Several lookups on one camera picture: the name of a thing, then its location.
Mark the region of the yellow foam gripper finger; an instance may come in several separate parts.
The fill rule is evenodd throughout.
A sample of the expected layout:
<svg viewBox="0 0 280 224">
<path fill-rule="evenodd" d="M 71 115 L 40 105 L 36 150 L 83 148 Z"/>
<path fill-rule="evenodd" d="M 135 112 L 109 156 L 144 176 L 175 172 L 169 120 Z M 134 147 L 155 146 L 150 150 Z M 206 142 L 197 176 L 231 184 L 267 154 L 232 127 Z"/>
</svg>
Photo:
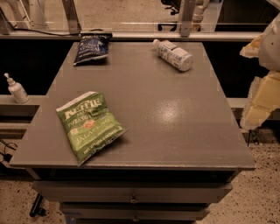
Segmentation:
<svg viewBox="0 0 280 224">
<path fill-rule="evenodd" d="M 241 50 L 240 50 L 240 55 L 245 58 L 257 58 L 259 55 L 259 47 L 260 47 L 260 42 L 262 39 L 262 34 L 258 35 L 256 38 L 254 38 L 250 43 L 245 45 Z"/>
<path fill-rule="evenodd" d="M 263 78 L 256 76 L 248 91 L 240 125 L 244 130 L 255 130 L 279 107 L 280 73 L 269 71 Z"/>
</svg>

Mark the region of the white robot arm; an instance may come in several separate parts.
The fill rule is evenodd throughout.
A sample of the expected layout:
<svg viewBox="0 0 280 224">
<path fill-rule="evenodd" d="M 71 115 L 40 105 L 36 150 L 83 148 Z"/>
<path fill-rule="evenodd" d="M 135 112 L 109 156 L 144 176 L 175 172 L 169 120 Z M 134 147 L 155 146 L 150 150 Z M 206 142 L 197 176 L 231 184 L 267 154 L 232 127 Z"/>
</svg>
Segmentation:
<svg viewBox="0 0 280 224">
<path fill-rule="evenodd" d="M 255 77 L 241 113 L 244 130 L 255 130 L 280 107 L 280 15 L 277 15 L 262 34 L 244 46 L 240 55 L 258 58 L 259 65 L 269 70 L 263 78 Z"/>
</svg>

